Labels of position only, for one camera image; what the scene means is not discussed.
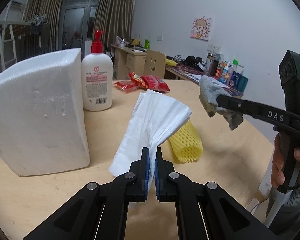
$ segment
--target white foam box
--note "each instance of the white foam box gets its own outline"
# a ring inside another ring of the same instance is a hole
[[[0,157],[19,176],[83,168],[81,49],[43,54],[0,73]]]

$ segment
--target metal screw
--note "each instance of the metal screw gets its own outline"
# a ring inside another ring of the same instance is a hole
[[[169,177],[172,178],[172,179],[176,179],[179,177],[179,173],[177,172],[170,172],[169,173]]]
[[[133,172],[127,172],[125,175],[124,175],[127,179],[132,179],[134,178],[135,174]]]
[[[216,189],[217,188],[217,184],[215,184],[214,182],[208,182],[207,183],[207,187],[209,189]]]
[[[97,184],[95,182],[90,182],[87,185],[87,189],[89,189],[89,190],[94,190],[96,187],[97,187]]]

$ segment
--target brown striped curtain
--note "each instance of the brown striped curtain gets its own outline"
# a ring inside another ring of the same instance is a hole
[[[132,7],[133,0],[99,0],[93,29],[104,31],[103,44],[110,48],[116,36],[130,40]]]
[[[59,13],[62,0],[28,0],[25,8],[23,21],[27,22],[33,18],[33,14],[44,16],[46,15],[46,21],[50,24],[50,42],[49,52],[58,50],[58,25],[59,25]],[[24,49],[26,57],[35,56],[38,54],[38,37],[29,34],[25,37]]]

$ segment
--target cartoon painting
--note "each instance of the cartoon painting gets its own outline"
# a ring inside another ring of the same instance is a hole
[[[204,16],[202,18],[195,18],[190,37],[208,41],[211,33],[211,26],[211,18],[205,18]]]

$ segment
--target glass door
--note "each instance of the glass door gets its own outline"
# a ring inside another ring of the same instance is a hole
[[[59,47],[81,48],[82,58],[87,40],[93,37],[93,26],[99,0],[62,0],[59,22]]]

